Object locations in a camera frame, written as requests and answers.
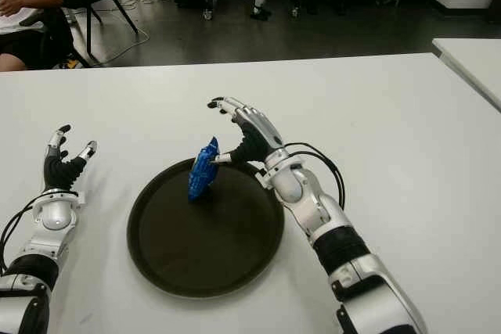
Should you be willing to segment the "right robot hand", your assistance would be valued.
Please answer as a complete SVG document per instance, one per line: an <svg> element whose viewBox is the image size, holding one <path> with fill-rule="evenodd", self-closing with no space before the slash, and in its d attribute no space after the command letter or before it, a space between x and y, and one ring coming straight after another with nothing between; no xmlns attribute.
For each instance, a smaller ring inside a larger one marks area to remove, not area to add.
<svg viewBox="0 0 501 334"><path fill-rule="evenodd" d="M213 164L261 162L284 147L281 135L263 112L233 97L213 98L207 107L228 114L240 128L243 138L232 151L216 156Z"/></svg>

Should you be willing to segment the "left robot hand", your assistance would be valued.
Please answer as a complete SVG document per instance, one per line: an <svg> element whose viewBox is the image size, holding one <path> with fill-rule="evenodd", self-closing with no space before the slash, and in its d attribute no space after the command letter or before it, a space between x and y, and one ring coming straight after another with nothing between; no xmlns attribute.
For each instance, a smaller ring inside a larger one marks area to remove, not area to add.
<svg viewBox="0 0 501 334"><path fill-rule="evenodd" d="M67 140L65 134L70 129L69 124L63 125L49 139L43 162L43 192L70 191L87 162L96 154L97 142L90 141L75 158L64 161L68 152L62 151L61 145Z"/></svg>

